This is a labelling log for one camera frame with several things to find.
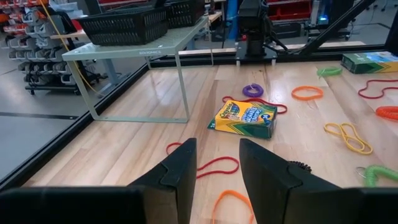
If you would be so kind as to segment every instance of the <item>black plastic basket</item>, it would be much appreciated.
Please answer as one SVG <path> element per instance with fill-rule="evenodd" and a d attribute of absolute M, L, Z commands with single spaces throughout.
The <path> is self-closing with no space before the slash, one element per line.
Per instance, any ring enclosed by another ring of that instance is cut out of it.
<path fill-rule="evenodd" d="M 194 26 L 205 13 L 204 0 L 167 1 L 169 28 Z"/>
<path fill-rule="evenodd" d="M 142 45 L 167 33 L 167 7 L 113 10 L 78 19 L 95 45 Z"/>

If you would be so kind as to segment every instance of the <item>rubber band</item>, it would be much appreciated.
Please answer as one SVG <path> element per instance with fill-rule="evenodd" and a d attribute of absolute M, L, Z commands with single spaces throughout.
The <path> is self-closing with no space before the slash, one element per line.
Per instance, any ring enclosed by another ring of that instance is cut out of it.
<path fill-rule="evenodd" d="M 376 109 L 376 114 L 382 118 L 398 121 L 398 106 L 381 106 Z"/>
<path fill-rule="evenodd" d="M 333 75 L 340 75 L 342 72 L 343 72 L 342 68 L 326 67 L 326 68 L 318 69 L 317 75 L 319 77 L 329 77 L 329 76 L 333 76 Z"/>
<path fill-rule="evenodd" d="M 225 191 L 223 191 L 220 194 L 220 196 L 218 196 L 218 199 L 217 199 L 217 201 L 216 201 L 216 203 L 214 204 L 214 207 L 213 207 L 213 212 L 211 213 L 211 224 L 215 224 L 216 223 L 216 208 L 217 208 L 217 205 L 219 204 L 221 199 L 223 199 L 226 195 L 232 195 L 232 196 L 242 200 L 246 205 L 248 205 L 248 207 L 250 208 L 250 212 L 251 212 L 250 218 L 249 218 L 249 223 L 252 224 L 253 220 L 254 220 L 254 212 L 253 212 L 253 208 L 251 206 L 250 200 L 247 197 L 241 195 L 239 192 L 236 192 L 234 190 L 225 190 Z"/>
<path fill-rule="evenodd" d="M 169 148 L 170 148 L 170 147 L 172 147 L 172 146 L 181 146 L 181 145 L 182 145 L 182 143 L 180 143 L 180 142 L 173 142 L 173 143 L 169 144 L 169 145 L 166 147 L 166 153 L 167 153 L 167 155 L 170 155 L 170 153 L 169 153 Z M 233 169 L 233 170 L 212 170 L 212 171 L 205 172 L 205 173 L 203 173 L 203 174 L 197 175 L 197 179 L 199 179 L 199 178 L 201 178 L 201 177 L 204 177 L 204 176 L 207 176 L 207 175 L 211 175 L 211 174 L 233 174 L 233 173 L 235 173 L 236 171 L 238 171 L 238 169 L 239 169 L 239 161 L 238 161 L 237 159 L 235 159 L 235 158 L 233 158 L 233 157 L 229 157 L 229 156 L 222 156 L 222 157 L 213 159 L 213 160 L 211 160 L 210 162 L 206 163 L 205 165 L 199 167 L 199 168 L 197 169 L 197 171 L 201 171 L 201 170 L 203 170 L 204 168 L 208 167 L 209 165 L 211 165 L 211 164 L 213 164 L 213 163 L 215 163 L 215 162 L 217 162 L 217 161 L 221 161 L 221 160 L 231 160 L 231 161 L 235 162 L 235 163 L 236 163 L 235 169 Z"/>
<path fill-rule="evenodd" d="M 295 92 L 300 91 L 300 90 L 315 90 L 318 94 L 312 95 L 312 96 L 297 96 L 295 94 Z M 316 86 L 299 86 L 292 90 L 292 96 L 293 96 L 293 98 L 298 99 L 298 100 L 314 100 L 314 99 L 323 97 L 323 90 Z"/>
<path fill-rule="evenodd" d="M 243 87 L 242 90 L 243 95 L 247 96 L 247 97 L 260 97 L 262 96 L 262 94 L 264 94 L 264 90 L 262 89 L 262 87 L 258 84 L 253 83 L 252 85 L 248 85 Z"/>
<path fill-rule="evenodd" d="M 286 105 L 279 104 L 279 103 L 270 103 L 270 102 L 267 102 L 267 101 L 265 101 L 265 100 L 263 100 L 261 98 L 249 98 L 247 100 L 235 100 L 232 96 L 224 96 L 223 97 L 223 103 L 226 103 L 227 100 L 234 100 L 234 101 L 245 102 L 245 103 L 257 102 L 257 103 L 262 103 L 263 105 L 278 106 L 278 107 L 281 107 L 281 108 L 283 108 L 285 110 L 278 111 L 277 114 L 284 114 L 284 113 L 287 112 L 287 106 Z"/>
<path fill-rule="evenodd" d="M 382 98 L 384 96 L 384 90 L 398 90 L 398 87 L 385 87 L 385 88 L 383 88 L 381 90 L 381 95 L 379 95 L 379 96 L 365 96 L 365 95 L 363 95 L 361 92 L 367 90 L 369 88 L 369 83 L 371 83 L 371 82 L 398 82 L 398 80 L 369 80 L 369 81 L 366 82 L 366 87 L 365 88 L 362 88 L 362 89 L 358 90 L 358 95 L 359 96 L 362 96 L 363 98 L 366 98 L 366 99 L 379 99 L 379 98 Z"/>
<path fill-rule="evenodd" d="M 332 130 L 328 129 L 328 126 L 337 127 L 340 130 L 340 132 L 337 133 L 335 131 L 332 131 Z M 344 129 L 344 126 L 348 126 L 353 130 L 354 137 L 349 136 L 347 134 L 347 132 Z M 327 123 L 327 124 L 325 124 L 323 129 L 330 134 L 334 134 L 336 136 L 341 136 L 349 150 L 352 150 L 352 151 L 357 152 L 362 155 L 370 155 L 373 152 L 372 146 L 369 143 L 367 143 L 366 141 L 362 140 L 358 136 L 358 133 L 356 132 L 355 127 L 352 124 L 349 124 L 349 123 L 343 123 L 343 124 Z M 349 141 L 357 142 L 361 146 L 361 148 L 355 148 L 352 144 L 349 143 Z"/>

